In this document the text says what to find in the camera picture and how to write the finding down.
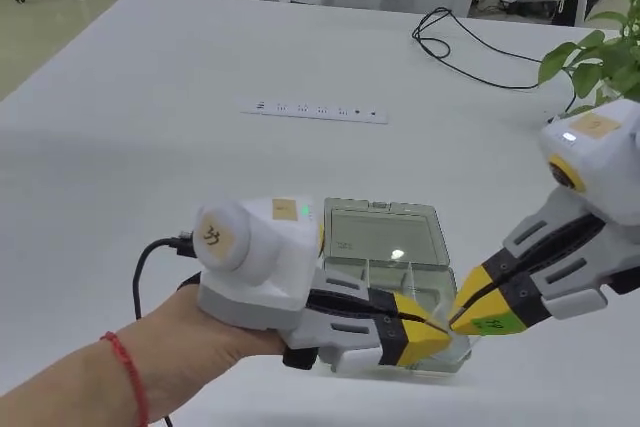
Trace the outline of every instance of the white power strip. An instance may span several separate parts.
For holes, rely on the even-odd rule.
[[[308,102],[270,102],[259,100],[243,102],[241,112],[245,114],[274,115],[278,117],[303,117],[307,119],[338,120],[345,122],[366,122],[386,124],[387,114],[377,109],[348,109],[327,107]]]

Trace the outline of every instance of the red string bracelet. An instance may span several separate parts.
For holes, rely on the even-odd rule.
[[[140,427],[147,427],[149,425],[149,401],[147,400],[147,395],[145,394],[144,386],[140,379],[140,373],[136,369],[135,365],[133,365],[133,360],[131,360],[129,352],[122,345],[118,336],[113,332],[107,332],[100,337],[100,340],[107,340],[111,343],[113,353],[116,354],[120,363],[127,370],[131,386],[133,387],[133,393],[138,404],[138,425]]]

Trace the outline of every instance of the white table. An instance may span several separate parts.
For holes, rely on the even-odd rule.
[[[436,206],[459,279],[553,187],[536,147],[570,98],[463,79],[411,41],[419,16],[240,0],[120,0],[0,104],[0,390],[133,317],[134,263],[202,201],[310,193]],[[541,57],[585,31],[467,21]],[[452,28],[452,61],[527,83],[536,67]],[[387,126],[249,116],[238,97],[376,106]],[[154,254],[149,310],[198,269]],[[488,338],[448,381],[318,377],[243,362],[179,426],[636,425],[640,296]]]

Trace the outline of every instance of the floor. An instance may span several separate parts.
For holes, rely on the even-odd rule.
[[[73,39],[116,0],[0,0],[0,100]],[[602,0],[595,12],[626,12],[627,0]],[[481,15],[495,20],[531,22],[504,14]],[[615,28],[609,21],[589,27]]]

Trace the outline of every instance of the green label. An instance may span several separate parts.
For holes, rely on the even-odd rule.
[[[478,329],[480,335],[517,334],[527,330],[527,326],[513,312],[495,317],[475,319],[471,322]]]

